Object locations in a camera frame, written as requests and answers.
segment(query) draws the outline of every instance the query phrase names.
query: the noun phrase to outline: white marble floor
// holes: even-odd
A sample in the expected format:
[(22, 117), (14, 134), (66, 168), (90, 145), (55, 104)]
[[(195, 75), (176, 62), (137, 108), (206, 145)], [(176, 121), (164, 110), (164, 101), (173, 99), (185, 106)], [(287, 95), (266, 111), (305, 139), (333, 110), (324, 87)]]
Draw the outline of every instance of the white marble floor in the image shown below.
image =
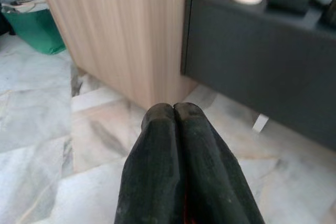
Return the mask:
[[(0, 37), (0, 224), (113, 223), (145, 111), (88, 75), (71, 98), (73, 69), (66, 52)], [(237, 156), (266, 223), (336, 223), (335, 152), (272, 120), (254, 132), (256, 112), (207, 87), (186, 101)]]

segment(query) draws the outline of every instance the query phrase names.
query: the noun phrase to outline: gray marble vein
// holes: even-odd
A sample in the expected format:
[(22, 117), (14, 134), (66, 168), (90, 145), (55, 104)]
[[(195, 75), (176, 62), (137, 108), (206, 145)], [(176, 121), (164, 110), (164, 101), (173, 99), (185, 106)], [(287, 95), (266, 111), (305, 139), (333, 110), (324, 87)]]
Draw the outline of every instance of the gray marble vein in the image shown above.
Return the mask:
[(47, 218), (61, 179), (65, 138), (0, 154), (0, 224)]
[(71, 64), (71, 95), (75, 97), (79, 95), (80, 88), (83, 82), (79, 79), (78, 69), (75, 64)]
[(74, 171), (74, 150), (72, 149), (72, 139), (68, 136), (64, 141), (63, 147), (63, 164), (62, 177), (67, 177), (73, 174)]
[(97, 121), (90, 122), (94, 134), (100, 139), (101, 143), (108, 149), (114, 150), (121, 156), (126, 156), (129, 153), (118, 138), (109, 132), (101, 123)]

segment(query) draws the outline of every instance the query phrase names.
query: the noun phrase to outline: green bucket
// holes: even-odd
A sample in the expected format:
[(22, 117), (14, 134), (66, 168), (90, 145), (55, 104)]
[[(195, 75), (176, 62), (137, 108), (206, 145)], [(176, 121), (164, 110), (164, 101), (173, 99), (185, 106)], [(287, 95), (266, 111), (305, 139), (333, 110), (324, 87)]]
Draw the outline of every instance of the green bucket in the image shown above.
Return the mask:
[[(17, 0), (0, 0), (10, 4)], [(21, 39), (37, 51), (53, 55), (66, 49), (49, 9), (36, 12), (4, 12), (13, 30)]]

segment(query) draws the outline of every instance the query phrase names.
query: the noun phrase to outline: light wood panel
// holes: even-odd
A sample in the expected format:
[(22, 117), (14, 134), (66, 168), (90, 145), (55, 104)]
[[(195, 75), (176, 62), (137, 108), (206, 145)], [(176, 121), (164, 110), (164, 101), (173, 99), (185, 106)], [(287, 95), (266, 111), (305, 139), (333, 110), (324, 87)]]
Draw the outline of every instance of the light wood panel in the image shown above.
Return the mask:
[(144, 108), (181, 101), (184, 0), (47, 0), (78, 67)]

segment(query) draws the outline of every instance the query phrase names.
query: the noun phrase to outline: wood grain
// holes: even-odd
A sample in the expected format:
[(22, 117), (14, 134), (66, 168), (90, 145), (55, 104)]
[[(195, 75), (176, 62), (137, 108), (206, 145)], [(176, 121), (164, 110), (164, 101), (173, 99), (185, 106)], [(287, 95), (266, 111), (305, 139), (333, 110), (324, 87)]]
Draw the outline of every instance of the wood grain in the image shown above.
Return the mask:
[(138, 105), (195, 87), (180, 75), (184, 0), (47, 1), (76, 65)]

